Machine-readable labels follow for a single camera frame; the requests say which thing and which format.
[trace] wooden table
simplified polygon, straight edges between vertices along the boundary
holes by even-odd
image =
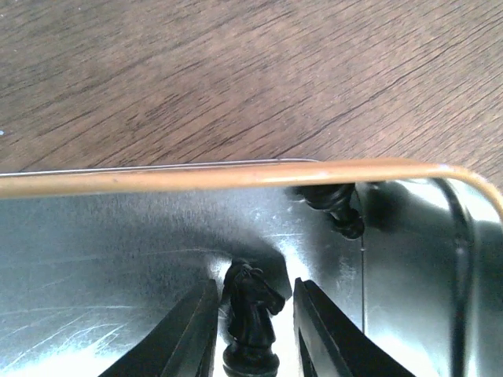
[[[503,187],[503,2],[2,0],[0,171],[405,156]]]

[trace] black chess piece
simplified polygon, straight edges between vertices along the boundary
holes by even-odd
[[[267,284],[260,269],[233,262],[224,279],[223,295],[230,296],[232,342],[223,354],[229,376],[273,377],[280,361],[271,346],[276,341],[270,315],[277,315],[285,299]]]
[[[353,192],[354,183],[300,186],[297,189],[311,208],[329,213],[337,232],[348,240],[356,240],[365,230],[362,216],[350,206]]]

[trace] metal tray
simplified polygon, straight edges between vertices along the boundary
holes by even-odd
[[[351,181],[366,227],[355,241],[292,190]],[[466,376],[503,368],[503,201],[466,170],[381,160],[3,174],[0,196],[2,375],[99,375],[193,283],[211,277],[221,289],[235,257],[289,298],[273,320],[279,376],[301,373],[296,277],[316,281],[416,376],[452,375],[456,331]],[[473,274],[460,297],[465,262]],[[225,375],[222,331],[214,376]]]

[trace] chess piece base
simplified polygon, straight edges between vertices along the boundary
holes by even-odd
[[[235,341],[224,351],[223,361],[230,377],[274,377],[280,365],[271,348],[254,348]]]

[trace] scratch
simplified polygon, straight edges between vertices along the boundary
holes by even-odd
[[[14,335],[14,334],[16,334],[17,332],[24,330],[25,328],[29,328],[29,326],[28,326],[28,325],[26,325],[26,326],[23,326],[23,327],[21,327],[21,328],[17,328],[16,330],[11,331],[9,334],[5,334],[5,335],[3,335],[3,336],[0,338],[0,342],[1,342],[3,339],[7,338],[8,336]]]
[[[190,252],[190,251],[203,251],[203,252],[210,252],[210,253],[217,253],[217,254],[224,254],[228,255],[224,250],[216,250],[216,249],[207,249],[205,247],[193,247],[193,248],[188,248],[188,249],[177,249],[177,250],[162,250],[162,251],[153,251],[150,253],[138,253],[134,254],[135,257],[145,257],[148,255],[158,255],[158,254],[170,254],[170,253],[183,253],[183,252]],[[40,265],[56,265],[59,263],[69,263],[69,262],[84,262],[84,261],[95,261],[95,260],[109,260],[113,258],[117,258],[118,256],[121,256],[122,254],[93,254],[93,255],[86,255],[82,257],[70,257],[70,258],[58,258],[58,259],[46,259],[44,261],[36,262],[36,263],[11,263],[8,265],[2,265],[0,266],[0,270],[2,269],[7,269],[7,268],[19,268],[19,267],[33,267],[33,266],[40,266]]]
[[[50,283],[44,284],[44,285],[42,285],[42,286],[40,286],[40,287],[37,287],[36,289],[33,289],[33,290],[31,290],[31,291],[32,291],[32,292],[33,292],[33,291],[40,291],[40,290],[42,290],[42,289],[44,289],[44,288],[46,288],[46,287],[50,287],[51,285],[55,285],[55,284],[59,284],[59,283],[63,283],[64,281],[66,281],[66,280],[70,279],[73,275],[75,275],[75,274],[73,273],[73,274],[68,275],[68,276],[66,276],[66,277],[63,277],[63,278],[61,278],[61,279],[58,279],[58,280],[52,281],[52,282],[50,282]]]
[[[84,313],[82,316],[79,316],[77,318],[75,318],[74,320],[71,320],[70,322],[68,322],[66,325],[64,326],[61,326],[60,328],[57,329],[57,331],[55,333],[53,333],[51,336],[45,338],[44,340],[42,340],[41,342],[38,342],[37,344],[35,344],[34,346],[30,347],[29,349],[27,349],[26,351],[24,351],[21,355],[19,355],[18,357],[16,357],[12,362],[10,362],[9,364],[7,364],[3,369],[2,369],[2,372],[5,372],[8,368],[14,366],[19,360],[21,360],[23,357],[25,357],[28,353],[30,353],[32,350],[34,350],[35,348],[41,346],[42,344],[48,342],[49,340],[51,340],[52,338],[54,338],[56,335],[59,335],[61,332],[64,331],[65,328],[67,328],[68,326],[70,326],[71,324],[75,323],[77,320],[79,320],[80,318],[84,317],[86,315],[86,313]]]
[[[48,308],[34,308],[34,309],[22,309],[14,310],[12,312],[0,313],[0,316],[8,316],[13,314],[31,313],[31,312],[43,312],[47,310],[74,310],[74,309],[141,309],[142,306],[126,306],[126,305],[97,305],[97,306],[54,306]]]
[[[228,316],[229,314],[224,309],[218,308],[218,318],[220,320],[225,320]]]
[[[94,342],[91,347],[95,347],[96,346],[96,349],[100,349],[100,348],[104,348],[106,347],[108,344],[110,344],[111,342],[113,342],[113,340],[115,338],[117,338],[117,334],[116,331],[120,330],[121,328],[123,328],[124,326],[126,326],[128,324],[128,322],[126,322],[125,324],[121,324],[120,326],[118,326],[117,328],[114,328],[113,330],[109,331],[107,334],[103,335],[101,338],[99,338],[96,342]],[[111,339],[108,343],[102,345],[101,342],[103,342],[105,339],[107,339],[107,337],[109,337],[110,335],[114,335],[114,338]]]
[[[275,233],[267,235],[266,237],[291,237],[291,236],[302,236],[304,233]]]
[[[94,326],[91,326],[90,328],[85,328],[83,330],[76,331],[72,334],[72,336],[68,337],[61,346],[58,347],[58,350],[64,350],[65,346],[70,342],[73,338],[80,336],[80,335],[87,335],[89,334],[92,330],[96,330],[97,328],[105,328],[108,326],[117,326],[118,324],[97,324]]]
[[[37,319],[36,321],[34,322],[31,322],[30,323],[30,326],[35,326],[36,324],[40,324],[41,322],[43,322],[44,320],[48,320],[49,318],[54,318],[54,317],[57,317],[57,316],[60,316],[60,315],[63,315],[63,314],[66,314],[68,312],[70,312],[71,310],[70,309],[63,309],[57,313],[53,313],[53,314],[49,314],[49,315],[46,315],[42,318],[39,318]]]

